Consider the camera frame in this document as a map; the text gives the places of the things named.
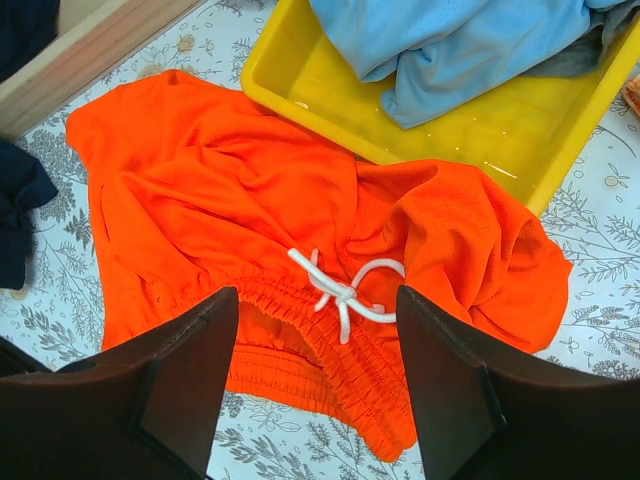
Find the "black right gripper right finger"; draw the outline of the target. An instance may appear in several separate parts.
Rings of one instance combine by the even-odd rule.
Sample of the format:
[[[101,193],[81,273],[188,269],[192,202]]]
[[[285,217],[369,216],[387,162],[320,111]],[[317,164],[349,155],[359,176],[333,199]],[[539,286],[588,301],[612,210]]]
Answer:
[[[638,477],[637,380],[541,360],[407,286],[397,327],[427,478]]]

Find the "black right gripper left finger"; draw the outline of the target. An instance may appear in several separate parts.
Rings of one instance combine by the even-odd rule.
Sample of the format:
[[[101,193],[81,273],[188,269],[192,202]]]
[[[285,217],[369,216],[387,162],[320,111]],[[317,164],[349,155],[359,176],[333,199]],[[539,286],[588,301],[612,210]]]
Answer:
[[[239,320],[225,287],[116,347],[51,370],[1,344],[5,479],[202,479]]]

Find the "orange mesh shorts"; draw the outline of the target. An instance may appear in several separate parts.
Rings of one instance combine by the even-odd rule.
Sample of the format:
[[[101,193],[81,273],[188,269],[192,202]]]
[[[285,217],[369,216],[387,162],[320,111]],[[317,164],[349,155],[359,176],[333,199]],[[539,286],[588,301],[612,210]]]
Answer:
[[[179,70],[75,110],[112,348],[224,287],[227,387],[337,418],[386,462],[416,430],[395,324],[409,286],[527,353],[548,347],[571,264],[481,170],[376,166]]]

